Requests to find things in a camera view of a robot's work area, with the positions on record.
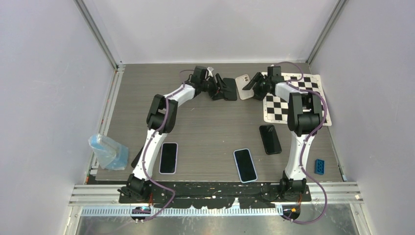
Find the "black smartphone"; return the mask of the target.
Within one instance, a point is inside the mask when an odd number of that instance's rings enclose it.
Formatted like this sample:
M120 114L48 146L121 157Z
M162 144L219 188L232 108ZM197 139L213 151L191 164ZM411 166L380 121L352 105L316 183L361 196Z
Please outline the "black smartphone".
M224 91L224 100L236 101L238 97L237 97L237 88L236 88L235 79L224 78L223 81L226 84L226 90Z

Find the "beige phone case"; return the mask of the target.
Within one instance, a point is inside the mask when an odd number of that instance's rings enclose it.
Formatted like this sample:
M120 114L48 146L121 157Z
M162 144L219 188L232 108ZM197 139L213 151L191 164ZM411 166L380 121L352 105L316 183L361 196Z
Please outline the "beige phone case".
M248 85L250 78L247 74L235 78L236 88L238 91L239 98L241 100L247 100L254 97L253 90L243 90L243 88Z

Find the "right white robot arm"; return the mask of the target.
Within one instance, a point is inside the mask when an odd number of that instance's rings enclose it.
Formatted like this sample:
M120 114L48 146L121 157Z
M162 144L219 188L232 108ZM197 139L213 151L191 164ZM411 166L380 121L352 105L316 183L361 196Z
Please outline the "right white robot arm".
M272 94L288 103L287 125L292 140L289 161L283 171L277 195L292 201L306 190L308 154L317 131L326 120L326 114L323 113L325 101L319 93L300 89L293 85L292 80L285 80L280 66L268 67L267 74L257 72L242 89L252 90L257 100Z

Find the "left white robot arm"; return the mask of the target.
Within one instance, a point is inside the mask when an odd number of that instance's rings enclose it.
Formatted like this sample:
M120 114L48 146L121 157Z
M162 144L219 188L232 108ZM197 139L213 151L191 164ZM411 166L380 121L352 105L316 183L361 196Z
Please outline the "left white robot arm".
M185 102L206 92L213 100L228 100L236 92L236 86L226 82L220 74L213 74L213 68L196 66L189 77L168 94L157 94L151 103L146 123L147 134L140 156L135 159L136 166L129 175L127 184L118 192L133 198L139 203L146 202L151 193L153 167L162 144L173 130L178 108Z

